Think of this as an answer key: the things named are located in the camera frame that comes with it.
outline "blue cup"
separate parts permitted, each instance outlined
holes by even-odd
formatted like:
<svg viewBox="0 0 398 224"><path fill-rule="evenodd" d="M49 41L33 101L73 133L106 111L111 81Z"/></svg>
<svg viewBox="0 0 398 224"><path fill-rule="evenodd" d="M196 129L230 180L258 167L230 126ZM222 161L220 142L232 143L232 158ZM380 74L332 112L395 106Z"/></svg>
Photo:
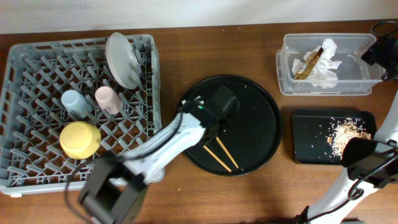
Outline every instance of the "blue cup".
<svg viewBox="0 0 398 224"><path fill-rule="evenodd" d="M86 98L76 90L65 91L61 96L61 102L67 111L78 118L85 118L86 111L93 108Z"/></svg>

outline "crumpled white paper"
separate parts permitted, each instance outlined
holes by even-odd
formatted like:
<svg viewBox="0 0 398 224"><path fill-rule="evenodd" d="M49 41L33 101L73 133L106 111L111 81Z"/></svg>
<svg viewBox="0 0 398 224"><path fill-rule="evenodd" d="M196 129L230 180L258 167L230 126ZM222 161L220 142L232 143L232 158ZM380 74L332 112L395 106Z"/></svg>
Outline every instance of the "crumpled white paper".
<svg viewBox="0 0 398 224"><path fill-rule="evenodd" d="M313 51L319 51L321 46L316 47ZM335 56L337 45L332 39L325 39L322 43L323 52L317 62L317 64L312 69L311 73L306 77L306 80L314 81L335 81L335 82L311 82L313 86L321 86L322 88L333 88L337 85L337 74L335 72L329 71L328 69L337 69L342 61L332 61L331 58ZM312 52L307 52L304 55L304 60L306 60ZM297 71L304 63L299 59L294 59L293 61L293 74Z"/></svg>

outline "black round tray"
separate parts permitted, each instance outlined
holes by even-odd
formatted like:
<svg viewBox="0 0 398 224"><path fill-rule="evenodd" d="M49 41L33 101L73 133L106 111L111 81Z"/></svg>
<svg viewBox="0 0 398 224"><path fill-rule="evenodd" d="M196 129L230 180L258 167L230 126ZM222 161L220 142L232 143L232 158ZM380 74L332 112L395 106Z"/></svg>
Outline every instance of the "black round tray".
<svg viewBox="0 0 398 224"><path fill-rule="evenodd" d="M207 78L191 87L180 102L197 96L209 98L221 85L231 90L240 104L238 113L220 125L218 133L239 168L234 166L215 139L207 146L232 172L219 164L201 144L187 149L185 155L198 167L213 174L247 174L263 166L275 154L282 137L282 117L276 102L263 87L236 75Z"/></svg>

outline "wooden chopstick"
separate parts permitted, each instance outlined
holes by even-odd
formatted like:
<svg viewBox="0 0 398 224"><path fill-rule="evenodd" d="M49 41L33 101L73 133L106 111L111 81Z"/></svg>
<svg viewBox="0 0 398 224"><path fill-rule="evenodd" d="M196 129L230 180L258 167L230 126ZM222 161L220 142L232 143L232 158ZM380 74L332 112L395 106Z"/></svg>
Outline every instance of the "wooden chopstick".
<svg viewBox="0 0 398 224"><path fill-rule="evenodd" d="M218 144L224 149L224 152L227 154L229 159L231 159L231 161L234 163L236 168L239 168L238 164L235 162L234 158L232 158L231 154L228 152L227 148L224 146L223 142L221 142L221 140L218 136L216 137L216 140L217 140Z"/></svg>
<svg viewBox="0 0 398 224"><path fill-rule="evenodd" d="M207 148L207 146L203 147L206 149L208 153L210 153L210 155L212 155L217 160L217 162L219 162L226 170L228 170L228 172L232 171L227 165L225 165L223 161L221 161L221 159L219 159L209 148Z"/></svg>

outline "black plate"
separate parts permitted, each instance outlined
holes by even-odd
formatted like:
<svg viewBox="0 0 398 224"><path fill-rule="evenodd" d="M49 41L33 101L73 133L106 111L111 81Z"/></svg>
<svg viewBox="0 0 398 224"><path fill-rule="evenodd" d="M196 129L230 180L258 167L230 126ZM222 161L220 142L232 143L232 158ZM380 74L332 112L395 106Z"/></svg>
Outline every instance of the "black plate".
<svg viewBox="0 0 398 224"><path fill-rule="evenodd" d="M232 172L228 172L200 144L187 149L185 155L198 167L213 174L247 174L264 165L279 147L282 136L280 111L265 89L247 78L236 75L207 78L191 87L182 100L192 100L197 96L209 98L221 85L230 89L240 103L238 113L229 118L225 125L220 126L218 133L239 168L233 165L215 140L207 146Z"/></svg>
<svg viewBox="0 0 398 224"><path fill-rule="evenodd" d="M343 122L346 118L357 121L357 126L362 125L372 138L377 131L373 115L365 111L313 109L293 111L295 160L304 164L341 165L340 157L332 154L332 148L327 143L327 136L333 132L332 124L336 127L338 121Z"/></svg>

